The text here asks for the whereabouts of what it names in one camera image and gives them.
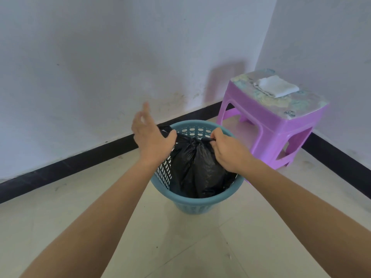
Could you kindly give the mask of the person's right forearm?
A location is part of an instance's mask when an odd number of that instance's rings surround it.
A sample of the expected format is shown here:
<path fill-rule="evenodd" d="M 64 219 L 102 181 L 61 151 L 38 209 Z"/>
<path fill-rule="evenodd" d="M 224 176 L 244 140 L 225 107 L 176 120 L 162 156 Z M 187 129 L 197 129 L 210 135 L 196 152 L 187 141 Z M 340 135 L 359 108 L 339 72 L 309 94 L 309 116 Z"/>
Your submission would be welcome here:
<path fill-rule="evenodd" d="M 268 201 L 331 278 L 371 278 L 371 231 L 259 160 L 225 166 Z"/>

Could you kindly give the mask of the blue perforated plastic waste basket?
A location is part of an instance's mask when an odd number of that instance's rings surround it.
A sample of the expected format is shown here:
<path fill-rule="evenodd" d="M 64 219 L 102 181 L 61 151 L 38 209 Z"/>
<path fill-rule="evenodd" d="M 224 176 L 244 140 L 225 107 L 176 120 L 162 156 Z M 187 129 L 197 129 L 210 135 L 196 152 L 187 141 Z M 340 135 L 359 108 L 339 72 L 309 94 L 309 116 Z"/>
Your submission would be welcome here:
<path fill-rule="evenodd" d="M 158 126 L 164 137 L 171 130 L 177 139 L 170 155 L 157 168 L 151 183 L 186 214 L 200 215 L 232 196 L 244 178 L 225 170 L 216 160 L 210 138 L 215 128 L 227 136 L 233 133 L 216 123 L 186 120 Z"/>

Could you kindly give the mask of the person's left forearm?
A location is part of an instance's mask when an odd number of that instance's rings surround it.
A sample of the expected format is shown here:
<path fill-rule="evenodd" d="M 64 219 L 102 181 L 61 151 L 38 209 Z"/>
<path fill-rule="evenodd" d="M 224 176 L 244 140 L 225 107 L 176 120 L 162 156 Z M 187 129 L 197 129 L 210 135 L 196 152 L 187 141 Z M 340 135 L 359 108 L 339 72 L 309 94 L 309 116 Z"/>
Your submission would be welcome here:
<path fill-rule="evenodd" d="M 101 278 L 160 159 L 141 157 L 20 278 Z"/>

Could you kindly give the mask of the person's left hand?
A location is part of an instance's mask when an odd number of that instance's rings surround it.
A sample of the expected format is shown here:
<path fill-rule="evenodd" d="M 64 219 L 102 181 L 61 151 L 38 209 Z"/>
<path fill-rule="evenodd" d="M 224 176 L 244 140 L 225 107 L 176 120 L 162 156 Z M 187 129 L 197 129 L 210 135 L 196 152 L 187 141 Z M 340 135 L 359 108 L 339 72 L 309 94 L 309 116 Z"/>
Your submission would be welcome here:
<path fill-rule="evenodd" d="M 150 114 L 148 102 L 144 102 L 132 121 L 131 130 L 140 150 L 140 161 L 157 168 L 168 158 L 171 150 L 164 149 L 164 137 Z"/>

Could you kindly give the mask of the person's right hand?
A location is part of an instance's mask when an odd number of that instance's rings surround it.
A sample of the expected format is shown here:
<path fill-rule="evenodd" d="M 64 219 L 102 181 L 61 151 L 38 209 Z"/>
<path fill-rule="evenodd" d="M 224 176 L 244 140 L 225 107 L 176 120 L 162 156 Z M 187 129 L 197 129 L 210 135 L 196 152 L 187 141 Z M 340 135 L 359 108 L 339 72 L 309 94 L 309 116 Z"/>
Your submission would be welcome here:
<path fill-rule="evenodd" d="M 238 139 L 227 135 L 227 144 L 222 148 L 213 148 L 216 160 L 225 170 L 245 175 L 255 158 L 249 149 Z"/>

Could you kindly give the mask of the folded white cloth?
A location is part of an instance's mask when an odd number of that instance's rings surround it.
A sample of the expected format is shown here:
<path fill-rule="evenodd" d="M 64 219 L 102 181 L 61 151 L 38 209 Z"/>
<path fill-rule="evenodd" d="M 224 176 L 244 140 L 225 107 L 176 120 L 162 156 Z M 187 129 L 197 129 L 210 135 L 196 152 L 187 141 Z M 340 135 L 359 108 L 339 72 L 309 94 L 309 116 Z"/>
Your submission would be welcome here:
<path fill-rule="evenodd" d="M 272 98 L 280 98 L 300 90 L 298 86 L 288 83 L 277 75 L 258 79 L 253 86 Z"/>

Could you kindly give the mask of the purple plastic stool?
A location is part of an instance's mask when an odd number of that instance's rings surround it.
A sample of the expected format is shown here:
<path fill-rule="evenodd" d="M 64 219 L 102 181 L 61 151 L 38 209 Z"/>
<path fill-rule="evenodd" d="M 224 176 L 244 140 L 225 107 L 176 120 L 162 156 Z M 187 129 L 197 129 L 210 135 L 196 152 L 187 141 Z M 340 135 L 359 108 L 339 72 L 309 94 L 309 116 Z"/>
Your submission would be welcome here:
<path fill-rule="evenodd" d="M 250 152 L 278 169 L 294 161 L 329 103 L 306 89 L 272 98 L 255 88 L 258 79 L 273 75 L 274 70 L 262 69 L 231 78 L 216 123 L 221 126 L 225 119 L 239 115 L 240 122 L 256 126 L 257 137 Z"/>

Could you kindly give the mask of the black plastic garbage bag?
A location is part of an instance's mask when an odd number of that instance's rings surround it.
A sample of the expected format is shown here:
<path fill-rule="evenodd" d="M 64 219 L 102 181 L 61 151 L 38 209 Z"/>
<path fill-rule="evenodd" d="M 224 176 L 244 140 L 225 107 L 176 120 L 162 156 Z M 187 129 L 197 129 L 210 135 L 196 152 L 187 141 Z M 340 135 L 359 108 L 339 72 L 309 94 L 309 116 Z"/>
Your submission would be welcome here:
<path fill-rule="evenodd" d="M 177 139 L 168 158 L 159 166 L 156 178 L 167 190 L 183 197 L 203 199 L 229 189 L 237 174 L 225 170 L 216 160 L 211 130 L 196 127 L 177 129 Z"/>

